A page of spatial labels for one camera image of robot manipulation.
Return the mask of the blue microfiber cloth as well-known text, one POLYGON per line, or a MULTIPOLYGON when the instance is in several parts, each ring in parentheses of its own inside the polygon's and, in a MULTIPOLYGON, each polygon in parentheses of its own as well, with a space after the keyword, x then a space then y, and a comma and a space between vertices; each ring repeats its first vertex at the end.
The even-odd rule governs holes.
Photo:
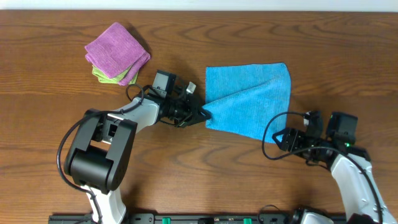
POLYGON ((205 105, 211 114, 206 128, 272 143, 271 134, 285 128, 291 79, 284 63, 208 67, 205 105))

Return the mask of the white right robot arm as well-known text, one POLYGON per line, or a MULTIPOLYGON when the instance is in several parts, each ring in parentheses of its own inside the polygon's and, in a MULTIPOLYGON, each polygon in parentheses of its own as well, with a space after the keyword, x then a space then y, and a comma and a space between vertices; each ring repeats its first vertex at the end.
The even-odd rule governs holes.
POLYGON ((275 159, 298 156, 306 165, 330 172, 338 184, 347 223, 396 223, 374 180, 370 155, 355 145, 358 118, 333 112, 324 128, 319 111, 299 116, 305 131, 284 128, 272 134, 277 147, 285 152, 275 159))

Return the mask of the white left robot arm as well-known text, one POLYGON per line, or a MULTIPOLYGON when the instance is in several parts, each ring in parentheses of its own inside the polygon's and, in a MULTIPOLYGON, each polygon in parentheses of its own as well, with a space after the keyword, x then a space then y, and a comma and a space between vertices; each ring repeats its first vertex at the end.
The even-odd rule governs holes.
POLYGON ((128 217, 119 186, 136 134, 158 122, 185 128, 211 118, 195 84, 158 70, 151 85, 139 86, 129 103, 116 110, 87 110, 57 149, 63 181, 87 194, 93 213, 84 222, 122 223, 128 217))

